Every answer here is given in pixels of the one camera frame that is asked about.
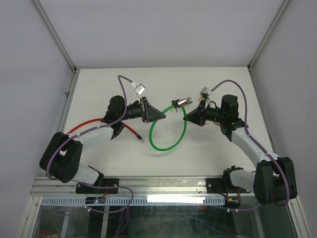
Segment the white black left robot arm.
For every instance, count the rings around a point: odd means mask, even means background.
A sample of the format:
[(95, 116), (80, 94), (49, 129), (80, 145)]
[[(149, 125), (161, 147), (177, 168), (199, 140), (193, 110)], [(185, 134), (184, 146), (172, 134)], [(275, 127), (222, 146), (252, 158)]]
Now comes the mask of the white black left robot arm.
[(80, 133), (55, 133), (40, 159), (39, 166), (48, 176), (62, 183), (85, 183), (92, 192), (100, 192), (104, 186), (104, 175), (90, 166), (82, 165), (82, 154), (118, 137), (124, 129), (125, 120), (141, 118), (142, 122), (151, 123), (165, 117), (146, 97), (127, 105), (122, 96), (114, 96), (109, 101), (105, 116), (95, 127)]

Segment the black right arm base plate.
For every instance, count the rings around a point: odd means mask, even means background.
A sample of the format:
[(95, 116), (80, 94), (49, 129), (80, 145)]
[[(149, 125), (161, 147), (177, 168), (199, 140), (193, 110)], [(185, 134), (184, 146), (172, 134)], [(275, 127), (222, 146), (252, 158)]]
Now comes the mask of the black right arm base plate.
[(207, 178), (206, 189), (208, 194), (217, 193), (220, 195), (227, 195), (232, 191), (225, 178)]

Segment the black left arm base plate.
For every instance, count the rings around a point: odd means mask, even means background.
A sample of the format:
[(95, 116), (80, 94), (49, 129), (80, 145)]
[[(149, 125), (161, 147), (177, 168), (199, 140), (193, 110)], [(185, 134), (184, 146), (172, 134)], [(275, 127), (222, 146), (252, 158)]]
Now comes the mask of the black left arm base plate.
[(118, 194), (119, 179), (103, 178), (98, 184), (86, 185), (78, 183), (76, 186), (76, 194)]

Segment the green cable lock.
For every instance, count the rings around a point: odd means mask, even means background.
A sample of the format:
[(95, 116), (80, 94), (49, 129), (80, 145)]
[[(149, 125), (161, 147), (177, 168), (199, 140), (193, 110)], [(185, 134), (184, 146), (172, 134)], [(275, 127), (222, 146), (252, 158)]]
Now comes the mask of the green cable lock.
[(187, 130), (187, 123), (183, 120), (186, 106), (175, 108), (172, 102), (164, 101), (158, 109), (166, 118), (153, 122), (149, 130), (151, 152), (155, 154), (171, 152), (183, 141)]

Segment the keys of orange padlock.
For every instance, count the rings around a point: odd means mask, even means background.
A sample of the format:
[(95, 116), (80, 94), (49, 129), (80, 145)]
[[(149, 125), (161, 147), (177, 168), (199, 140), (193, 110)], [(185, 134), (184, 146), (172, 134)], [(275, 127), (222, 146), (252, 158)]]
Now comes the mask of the keys of orange padlock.
[(179, 107), (178, 99), (172, 100), (172, 101), (171, 101), (171, 104), (173, 105), (173, 107), (175, 108), (175, 110), (176, 110), (176, 112), (177, 112), (177, 109), (178, 109), (178, 107)]

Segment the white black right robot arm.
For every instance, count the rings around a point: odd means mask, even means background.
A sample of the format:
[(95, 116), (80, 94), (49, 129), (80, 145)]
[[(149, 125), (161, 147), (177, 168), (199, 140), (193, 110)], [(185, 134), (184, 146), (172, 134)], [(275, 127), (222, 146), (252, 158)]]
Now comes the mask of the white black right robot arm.
[(248, 172), (232, 166), (223, 171), (221, 188), (233, 192), (243, 188), (254, 193), (261, 205), (288, 202), (297, 197), (294, 164), (288, 157), (269, 152), (250, 134), (245, 122), (239, 118), (237, 96), (224, 95), (220, 107), (211, 107), (201, 100), (199, 105), (183, 119), (198, 126), (207, 121), (217, 122), (226, 138), (238, 146), (250, 159), (256, 170)]

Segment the aluminium mounting rail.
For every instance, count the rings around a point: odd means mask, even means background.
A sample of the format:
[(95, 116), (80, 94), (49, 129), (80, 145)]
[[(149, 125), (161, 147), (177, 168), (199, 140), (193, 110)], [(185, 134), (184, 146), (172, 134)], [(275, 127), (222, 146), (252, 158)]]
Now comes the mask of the aluminium mounting rail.
[[(211, 195), (211, 189), (220, 185), (221, 176), (189, 176), (189, 177), (137, 177), (137, 176), (107, 176), (107, 184), (126, 186), (133, 190), (136, 196), (141, 195)], [(62, 183), (47, 177), (36, 177), (31, 189), (32, 196), (75, 196), (80, 188), (77, 182)]]

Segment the silver keys of green lock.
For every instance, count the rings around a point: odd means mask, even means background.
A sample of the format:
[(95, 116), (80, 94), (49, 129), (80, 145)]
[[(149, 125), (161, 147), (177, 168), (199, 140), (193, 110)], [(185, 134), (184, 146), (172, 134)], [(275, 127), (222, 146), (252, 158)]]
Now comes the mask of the silver keys of green lock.
[(192, 101), (192, 98), (191, 98), (191, 97), (187, 97), (185, 104), (186, 104), (186, 105), (190, 105), (192, 102), (193, 102), (193, 101)]

